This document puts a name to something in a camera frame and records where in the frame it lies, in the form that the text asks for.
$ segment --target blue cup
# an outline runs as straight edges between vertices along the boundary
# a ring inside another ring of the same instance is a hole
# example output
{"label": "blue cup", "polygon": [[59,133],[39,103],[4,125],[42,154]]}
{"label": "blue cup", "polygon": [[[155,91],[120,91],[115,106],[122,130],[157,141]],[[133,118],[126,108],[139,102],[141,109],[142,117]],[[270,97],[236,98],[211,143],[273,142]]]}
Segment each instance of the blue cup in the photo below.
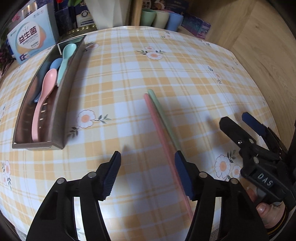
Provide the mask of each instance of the blue cup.
{"label": "blue cup", "polygon": [[170,12],[170,17],[168,19],[168,23],[165,29],[176,32],[178,27],[181,25],[182,21],[183,21],[182,15],[174,12]]}

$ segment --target tablecloth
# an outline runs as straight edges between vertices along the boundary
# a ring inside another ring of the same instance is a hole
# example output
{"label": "tablecloth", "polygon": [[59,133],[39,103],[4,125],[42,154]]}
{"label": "tablecloth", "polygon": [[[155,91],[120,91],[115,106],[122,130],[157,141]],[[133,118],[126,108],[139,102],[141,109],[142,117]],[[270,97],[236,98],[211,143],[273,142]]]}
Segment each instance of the tablecloth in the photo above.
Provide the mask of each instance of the tablecloth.
{"label": "tablecloth", "polygon": [[[112,240],[184,240],[190,226],[177,184],[143,99],[153,89],[187,160],[216,179],[240,178],[238,147],[219,129],[223,116],[248,111],[278,133],[260,90],[228,50],[204,40],[151,27],[118,27],[86,36],[69,99],[63,150],[13,150],[24,94],[51,48],[15,69],[0,89],[0,210],[27,233],[59,177],[80,179],[122,154],[111,195],[100,202]],[[213,230],[219,226],[217,199]],[[79,200],[77,231],[85,239]]]}

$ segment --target metal tray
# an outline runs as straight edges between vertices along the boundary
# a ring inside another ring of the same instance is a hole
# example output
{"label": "metal tray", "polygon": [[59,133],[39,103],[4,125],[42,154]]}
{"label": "metal tray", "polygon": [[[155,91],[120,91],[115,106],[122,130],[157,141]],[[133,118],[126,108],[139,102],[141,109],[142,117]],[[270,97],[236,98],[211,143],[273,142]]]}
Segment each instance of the metal tray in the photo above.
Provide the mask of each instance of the metal tray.
{"label": "metal tray", "polygon": [[[65,121],[69,96],[79,62],[86,48],[85,35],[68,39],[53,47],[32,79],[22,101],[12,139],[13,149],[56,150],[65,147]],[[40,142],[32,140],[32,120],[37,103],[36,95],[40,92],[42,80],[50,64],[62,57],[66,45],[75,43],[77,49],[68,61],[68,67],[60,86],[55,87],[43,105],[39,121]]]}

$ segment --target beige cup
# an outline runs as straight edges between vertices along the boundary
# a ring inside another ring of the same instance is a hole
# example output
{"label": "beige cup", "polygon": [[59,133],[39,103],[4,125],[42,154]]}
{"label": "beige cup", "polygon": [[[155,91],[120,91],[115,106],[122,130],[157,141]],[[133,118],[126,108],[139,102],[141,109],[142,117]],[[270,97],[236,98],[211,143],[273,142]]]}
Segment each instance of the beige cup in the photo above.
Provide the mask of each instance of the beige cup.
{"label": "beige cup", "polygon": [[152,27],[155,28],[165,28],[166,23],[168,22],[168,18],[170,16],[169,12],[155,10],[156,17],[154,19],[154,22],[152,23]]}

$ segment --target green chopstick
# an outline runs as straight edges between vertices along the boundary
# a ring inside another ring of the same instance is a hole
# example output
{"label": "green chopstick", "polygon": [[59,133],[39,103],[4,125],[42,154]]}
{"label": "green chopstick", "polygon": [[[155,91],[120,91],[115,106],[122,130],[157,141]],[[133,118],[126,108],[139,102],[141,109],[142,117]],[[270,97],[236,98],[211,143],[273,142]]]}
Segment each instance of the green chopstick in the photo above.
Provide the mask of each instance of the green chopstick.
{"label": "green chopstick", "polygon": [[178,138],[175,136],[175,134],[170,126],[170,122],[168,121],[167,117],[165,116],[165,112],[163,111],[163,108],[161,107],[161,104],[159,103],[154,91],[149,89],[148,94],[149,94],[150,98],[152,99],[165,128],[167,129],[167,132],[173,142],[173,145],[175,146],[176,150],[181,150],[181,145],[178,141]]}

